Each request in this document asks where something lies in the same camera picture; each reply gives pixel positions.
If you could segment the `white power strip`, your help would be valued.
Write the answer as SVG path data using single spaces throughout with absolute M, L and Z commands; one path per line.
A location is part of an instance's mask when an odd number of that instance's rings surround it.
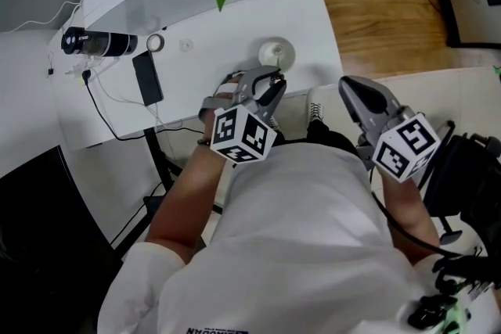
M 72 77 L 81 77 L 81 74 L 90 70 L 94 71 L 96 76 L 107 71 L 120 61 L 119 57 L 101 57 L 101 56 L 78 56 L 78 61 L 65 72 Z

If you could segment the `black smartphone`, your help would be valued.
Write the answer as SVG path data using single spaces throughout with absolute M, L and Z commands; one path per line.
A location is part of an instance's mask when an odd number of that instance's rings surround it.
M 152 53 L 145 51 L 132 59 L 143 104 L 151 106 L 164 99 Z

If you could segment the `grey white cup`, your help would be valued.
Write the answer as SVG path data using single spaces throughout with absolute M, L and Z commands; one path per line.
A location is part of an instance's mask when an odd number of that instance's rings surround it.
M 280 67 L 281 71 L 286 73 L 295 63 L 296 52 L 294 46 L 285 38 L 273 37 L 265 40 L 259 48 L 258 60 L 262 66 L 276 66 L 276 57 L 273 54 L 273 48 L 276 45 L 282 45 L 284 48 Z

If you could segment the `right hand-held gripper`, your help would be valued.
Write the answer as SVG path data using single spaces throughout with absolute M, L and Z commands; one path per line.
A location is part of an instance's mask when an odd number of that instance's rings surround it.
M 376 141 L 369 133 L 359 138 L 357 150 L 367 169 L 379 167 L 398 182 L 404 182 L 431 161 L 441 144 L 426 117 L 400 104 L 384 85 L 368 78 L 345 75 L 339 93 L 351 119 L 363 130 L 374 129 L 377 119 L 386 117 L 375 130 Z

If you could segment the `black table leg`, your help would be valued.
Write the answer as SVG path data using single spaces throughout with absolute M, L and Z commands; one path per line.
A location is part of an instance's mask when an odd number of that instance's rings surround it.
M 153 163 L 164 186 L 164 190 L 165 192 L 168 192 L 174 184 L 172 175 L 178 177 L 182 169 L 168 159 L 166 154 L 161 149 L 160 143 L 157 139 L 157 133 L 152 127 L 145 129 L 143 133 L 150 154 L 153 158 Z

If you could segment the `person's right forearm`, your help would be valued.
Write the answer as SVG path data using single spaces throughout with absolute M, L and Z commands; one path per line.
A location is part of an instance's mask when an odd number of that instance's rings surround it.
M 399 183 L 382 169 L 378 169 L 383 186 L 384 204 L 388 213 L 410 235 L 432 246 L 439 247 L 438 231 L 428 213 L 415 182 L 410 178 Z M 418 246 L 389 225 L 392 242 L 411 264 L 434 254 Z

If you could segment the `person's white t-shirt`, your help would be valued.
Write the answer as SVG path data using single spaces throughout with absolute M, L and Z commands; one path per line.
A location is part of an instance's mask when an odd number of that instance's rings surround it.
M 98 334 L 436 334 L 408 317 L 435 257 L 391 241 L 360 159 L 295 143 L 234 170 L 210 243 L 185 261 L 148 240 L 128 252 Z

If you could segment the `black chest-mounted device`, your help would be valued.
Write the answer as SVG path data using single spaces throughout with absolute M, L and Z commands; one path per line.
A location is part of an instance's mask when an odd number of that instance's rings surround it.
M 407 318 L 421 332 L 466 334 L 474 302 L 501 287 L 501 263 L 495 257 L 440 257 L 431 265 L 431 274 L 431 292 L 420 298 Z

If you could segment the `person's black trousers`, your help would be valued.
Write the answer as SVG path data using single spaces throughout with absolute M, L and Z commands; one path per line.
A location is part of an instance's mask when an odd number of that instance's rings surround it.
M 276 130 L 276 134 L 273 147 L 296 143 L 310 143 L 341 149 L 360 158 L 357 149 L 347 137 L 336 131 L 331 131 L 321 120 L 313 120 L 308 124 L 307 135 L 304 138 L 287 140 L 281 131 Z

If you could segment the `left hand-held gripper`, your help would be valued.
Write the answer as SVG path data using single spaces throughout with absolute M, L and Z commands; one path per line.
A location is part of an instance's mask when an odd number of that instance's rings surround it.
M 269 88 L 254 97 L 259 81 L 268 81 Z M 219 88 L 203 100 L 199 119 L 206 131 L 201 143 L 234 164 L 265 160 L 276 138 L 269 127 L 287 89 L 281 69 L 258 66 L 241 78 L 241 92 L 235 88 Z

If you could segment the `black water bottle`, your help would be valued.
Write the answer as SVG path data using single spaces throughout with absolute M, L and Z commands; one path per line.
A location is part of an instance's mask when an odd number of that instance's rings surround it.
M 101 31 L 88 31 L 83 27 L 69 27 L 61 38 L 61 49 L 67 55 L 120 57 L 132 54 L 138 37 Z

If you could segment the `wooden table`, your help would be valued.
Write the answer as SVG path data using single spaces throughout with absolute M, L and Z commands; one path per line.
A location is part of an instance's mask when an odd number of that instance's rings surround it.
M 461 66 L 432 0 L 324 0 L 346 74 L 391 77 Z

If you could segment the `black swivel chair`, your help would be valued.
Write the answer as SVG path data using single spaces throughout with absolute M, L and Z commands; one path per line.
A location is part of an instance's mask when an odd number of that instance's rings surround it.
M 473 229 L 489 256 L 501 258 L 501 141 L 479 134 L 447 132 L 418 184 L 424 204 L 442 225 L 440 243 L 456 242 L 463 231 L 447 219 L 458 217 Z

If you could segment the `person's left forearm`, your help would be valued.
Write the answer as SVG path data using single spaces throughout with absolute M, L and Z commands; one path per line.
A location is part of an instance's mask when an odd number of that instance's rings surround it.
M 198 145 L 153 217 L 146 241 L 189 263 L 211 216 L 226 159 Z

